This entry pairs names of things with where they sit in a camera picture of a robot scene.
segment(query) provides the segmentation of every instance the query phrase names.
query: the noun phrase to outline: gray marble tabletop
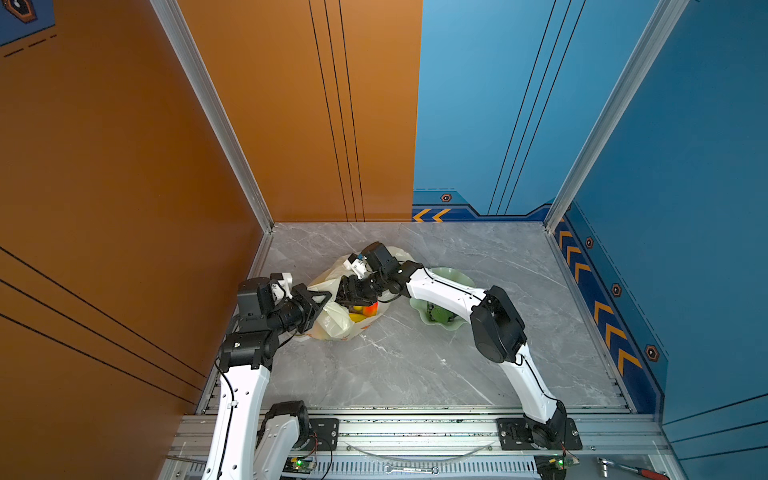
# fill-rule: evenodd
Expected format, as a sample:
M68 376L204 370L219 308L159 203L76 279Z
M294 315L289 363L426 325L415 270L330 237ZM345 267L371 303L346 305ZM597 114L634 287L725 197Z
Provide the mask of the gray marble tabletop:
M336 258L373 241L426 266L450 266L478 287L499 285L525 321L549 389L569 407L623 407L566 287L540 223L278 223L262 270L308 283ZM469 324L425 325L403 298L348 341L292 341L274 360L264 404L310 407L519 407L498 365L475 348Z

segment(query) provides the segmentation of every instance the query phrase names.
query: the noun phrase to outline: black mounting plate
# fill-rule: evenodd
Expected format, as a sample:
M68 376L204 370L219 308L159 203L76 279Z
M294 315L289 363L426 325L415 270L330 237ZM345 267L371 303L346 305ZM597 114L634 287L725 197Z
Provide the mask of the black mounting plate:
M310 437L317 434L317 450L336 450L339 441L339 419L315 419L310 417Z
M502 443L502 450L541 450L533 445L531 432L525 423L525 419L496 419L496 429L498 439ZM568 450L584 448L576 429L576 422L573 419L565 419L565 440L563 443Z

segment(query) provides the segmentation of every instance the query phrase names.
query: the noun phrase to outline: robotic arm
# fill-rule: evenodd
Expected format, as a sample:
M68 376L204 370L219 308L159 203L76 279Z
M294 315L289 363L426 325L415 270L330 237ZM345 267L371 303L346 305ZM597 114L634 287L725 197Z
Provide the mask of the robotic arm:
M355 276L341 279L336 302L342 306L370 306L389 292L426 300L469 321L480 353L501 364L520 397L534 443L542 449L561 447L565 407L541 379L528 350L525 324L503 289L470 288L420 263L400 263L379 242L351 255L345 265ZM332 297L292 283L283 273L238 286L240 330L222 345L221 398L203 480L277 480L290 450L309 439L309 417L301 401L273 405L256 431L278 335L311 329Z

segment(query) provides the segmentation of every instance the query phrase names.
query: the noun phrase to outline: blue wall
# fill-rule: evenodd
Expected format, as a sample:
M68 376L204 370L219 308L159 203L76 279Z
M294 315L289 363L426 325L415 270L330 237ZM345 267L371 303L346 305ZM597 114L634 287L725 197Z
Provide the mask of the blue wall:
M765 2L691 2L575 202L663 347L691 480L765 475L766 25Z
M656 4L425 0L414 188L483 215L551 201Z

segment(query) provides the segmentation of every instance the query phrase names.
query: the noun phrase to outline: white plastic bag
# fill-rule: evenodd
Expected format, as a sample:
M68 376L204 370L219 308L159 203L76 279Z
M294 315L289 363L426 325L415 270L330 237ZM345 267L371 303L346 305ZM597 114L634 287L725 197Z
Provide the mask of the white plastic bag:
M387 247L387 250L389 250L393 257L401 262L407 260L413 261L413 257L401 248ZM353 272L344 267L344 260L346 260L347 257L340 257L328 270L312 280L307 287L309 290L314 290L316 292L325 290L331 292L333 295L331 300L329 300L323 307L323 311L318 315L315 320L315 325L306 333L307 336L321 340L351 339L354 336L359 335L364 329L368 328L389 308L388 303L379 302L376 315L355 323L349 316L348 309L334 301L336 300L336 293L339 291L341 277L353 275Z

